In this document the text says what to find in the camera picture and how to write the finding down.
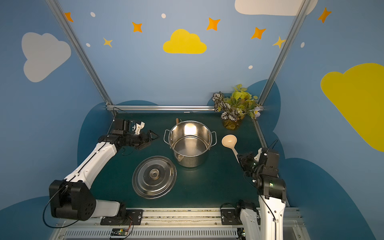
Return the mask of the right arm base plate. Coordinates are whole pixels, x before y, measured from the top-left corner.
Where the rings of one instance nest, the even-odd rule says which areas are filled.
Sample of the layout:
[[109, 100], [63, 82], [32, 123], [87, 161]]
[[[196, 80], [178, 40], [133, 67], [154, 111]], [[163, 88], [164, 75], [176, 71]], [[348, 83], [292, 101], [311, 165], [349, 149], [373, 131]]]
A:
[[241, 221], [236, 213], [236, 208], [230, 203], [224, 203], [220, 206], [222, 225], [241, 225]]

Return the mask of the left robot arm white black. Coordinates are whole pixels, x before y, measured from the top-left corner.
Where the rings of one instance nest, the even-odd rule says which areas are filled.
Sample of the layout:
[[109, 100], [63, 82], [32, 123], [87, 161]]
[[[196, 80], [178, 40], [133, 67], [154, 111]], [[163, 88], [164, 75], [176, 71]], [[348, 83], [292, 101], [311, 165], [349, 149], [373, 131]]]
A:
[[45, 209], [58, 219], [86, 221], [90, 218], [125, 218], [124, 204], [116, 201], [97, 200], [91, 187], [104, 166], [122, 147], [141, 150], [159, 136], [153, 131], [139, 135], [103, 135], [89, 156], [63, 180], [55, 180], [49, 186], [50, 199]]

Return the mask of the stainless steel pot lid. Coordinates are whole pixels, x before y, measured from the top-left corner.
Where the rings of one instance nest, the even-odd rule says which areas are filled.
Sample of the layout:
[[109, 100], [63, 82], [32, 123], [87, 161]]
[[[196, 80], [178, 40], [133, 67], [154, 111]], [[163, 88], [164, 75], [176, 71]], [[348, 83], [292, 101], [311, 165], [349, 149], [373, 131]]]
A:
[[132, 185], [138, 196], [145, 199], [158, 199], [172, 190], [176, 179], [175, 164], [166, 157], [153, 156], [137, 166]]

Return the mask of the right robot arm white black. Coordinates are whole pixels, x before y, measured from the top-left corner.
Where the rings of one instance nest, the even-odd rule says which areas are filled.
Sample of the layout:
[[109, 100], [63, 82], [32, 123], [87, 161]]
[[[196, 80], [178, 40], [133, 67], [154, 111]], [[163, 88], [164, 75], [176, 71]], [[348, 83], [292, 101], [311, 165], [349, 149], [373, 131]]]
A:
[[246, 240], [282, 240], [283, 220], [287, 201], [287, 187], [279, 178], [279, 153], [261, 149], [254, 155], [237, 155], [246, 177], [258, 192], [260, 211], [253, 203], [240, 201], [237, 215], [244, 227]]

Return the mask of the beige plastic ladle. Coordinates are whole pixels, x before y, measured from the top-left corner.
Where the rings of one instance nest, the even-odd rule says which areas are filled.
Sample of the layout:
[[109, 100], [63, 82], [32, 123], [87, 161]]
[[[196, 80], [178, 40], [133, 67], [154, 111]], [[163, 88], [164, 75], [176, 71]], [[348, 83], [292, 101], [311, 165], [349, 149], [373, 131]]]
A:
[[237, 162], [240, 163], [238, 159], [238, 152], [235, 149], [236, 143], [237, 137], [235, 135], [226, 135], [222, 138], [222, 145], [226, 148], [231, 149], [235, 155]]

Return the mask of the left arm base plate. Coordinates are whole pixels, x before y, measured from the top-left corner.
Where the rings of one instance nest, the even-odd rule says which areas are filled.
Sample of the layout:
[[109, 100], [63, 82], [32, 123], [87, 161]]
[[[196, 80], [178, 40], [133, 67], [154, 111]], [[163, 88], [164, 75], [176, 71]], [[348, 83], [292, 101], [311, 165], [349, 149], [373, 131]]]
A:
[[140, 226], [143, 219], [142, 209], [128, 209], [124, 214], [118, 214], [115, 217], [103, 217], [101, 226]]

